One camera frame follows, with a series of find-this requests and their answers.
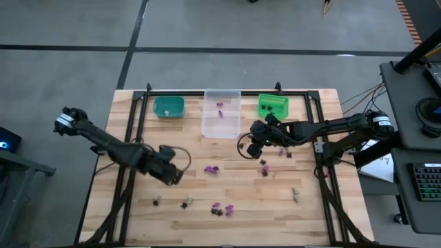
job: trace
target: blue light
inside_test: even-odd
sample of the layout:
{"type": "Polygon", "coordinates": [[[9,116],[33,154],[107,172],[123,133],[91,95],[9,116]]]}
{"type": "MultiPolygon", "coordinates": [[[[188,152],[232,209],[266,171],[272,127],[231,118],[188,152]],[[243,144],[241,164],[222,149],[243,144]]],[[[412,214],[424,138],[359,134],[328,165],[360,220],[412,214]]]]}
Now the blue light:
{"type": "Polygon", "coordinates": [[[0,148],[6,149],[8,148],[8,144],[4,141],[0,141],[0,148]]]}

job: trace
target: clear plastic container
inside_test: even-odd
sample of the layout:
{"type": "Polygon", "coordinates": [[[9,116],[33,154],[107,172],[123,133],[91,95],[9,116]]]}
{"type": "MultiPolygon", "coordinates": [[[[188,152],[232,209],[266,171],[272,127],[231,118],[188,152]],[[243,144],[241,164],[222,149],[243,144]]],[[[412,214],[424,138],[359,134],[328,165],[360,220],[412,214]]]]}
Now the clear plastic container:
{"type": "Polygon", "coordinates": [[[240,90],[206,89],[202,135],[206,138],[237,138],[240,134],[241,109],[240,90]]]}

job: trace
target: wooden tabletop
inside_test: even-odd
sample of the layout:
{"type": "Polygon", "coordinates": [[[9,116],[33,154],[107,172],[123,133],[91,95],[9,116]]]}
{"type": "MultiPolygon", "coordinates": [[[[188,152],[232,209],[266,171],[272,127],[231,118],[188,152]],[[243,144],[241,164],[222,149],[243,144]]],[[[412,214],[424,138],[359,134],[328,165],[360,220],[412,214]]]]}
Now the wooden tabletop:
{"type": "MultiPolygon", "coordinates": [[[[337,91],[318,91],[325,118],[342,117],[337,91]]],[[[106,131],[121,140],[125,136],[132,93],[132,90],[115,92],[107,122],[106,131]]],[[[155,149],[159,145],[184,147],[192,155],[192,165],[181,182],[172,187],[151,176],[136,175],[127,245],[329,244],[318,179],[313,175],[316,162],[311,143],[290,147],[292,159],[279,156],[277,147],[265,147],[261,158],[269,165],[269,176],[264,178],[258,161],[240,157],[236,140],[202,136],[203,96],[185,96],[185,115],[180,119],[158,118],[152,110],[154,99],[149,97],[148,100],[144,141],[155,149]],[[217,176],[204,173],[208,165],[220,168],[217,176]],[[300,190],[299,203],[293,201],[292,187],[300,190]],[[180,206],[189,195],[194,202],[184,210],[180,206]],[[155,196],[162,197],[158,207],[152,204],[155,196]],[[210,208],[216,202],[222,208],[234,205],[234,215],[212,215],[210,208]]],[[[242,97],[242,133],[248,132],[251,124],[259,119],[257,102],[256,96],[242,97]]],[[[289,116],[283,121],[306,121],[305,110],[303,97],[290,96],[289,116]]],[[[313,111],[317,120],[314,104],[313,111]]],[[[330,136],[330,140],[337,141],[344,135],[330,136]]],[[[344,159],[352,160],[346,155],[344,159]]],[[[184,167],[186,162],[184,153],[178,152],[174,163],[184,167]]],[[[100,158],[97,169],[109,163],[109,158],[100,158]]],[[[80,241],[87,240],[110,212],[117,172],[115,165],[95,176],[80,241]]],[[[339,164],[336,174],[345,211],[361,232],[373,240],[356,168],[339,164]]],[[[340,237],[337,217],[333,213],[340,237]]]]}

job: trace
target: white paper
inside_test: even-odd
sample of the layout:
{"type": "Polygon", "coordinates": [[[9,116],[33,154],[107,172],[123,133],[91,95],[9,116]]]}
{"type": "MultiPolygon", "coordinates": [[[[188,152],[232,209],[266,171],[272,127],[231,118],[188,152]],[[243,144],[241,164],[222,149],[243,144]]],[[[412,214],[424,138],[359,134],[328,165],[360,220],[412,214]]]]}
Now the white paper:
{"type": "MultiPolygon", "coordinates": [[[[363,146],[362,150],[367,149],[376,143],[377,141],[370,140],[363,146]]],[[[387,154],[386,156],[383,156],[361,167],[360,173],[393,183],[392,155],[387,154]]]]}

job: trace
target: green container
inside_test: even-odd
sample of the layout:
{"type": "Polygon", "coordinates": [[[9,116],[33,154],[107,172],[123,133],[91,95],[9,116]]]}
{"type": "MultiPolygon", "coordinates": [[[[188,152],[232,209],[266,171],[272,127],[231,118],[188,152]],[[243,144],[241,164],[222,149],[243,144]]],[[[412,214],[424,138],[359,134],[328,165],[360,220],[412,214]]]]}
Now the green container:
{"type": "Polygon", "coordinates": [[[158,96],[154,100],[153,112],[161,118],[180,118],[184,115],[182,96],[158,96]]]}
{"type": "Polygon", "coordinates": [[[270,94],[259,94],[257,112],[260,117],[266,117],[269,113],[272,113],[277,119],[286,118],[289,112],[289,98],[270,94]]]}

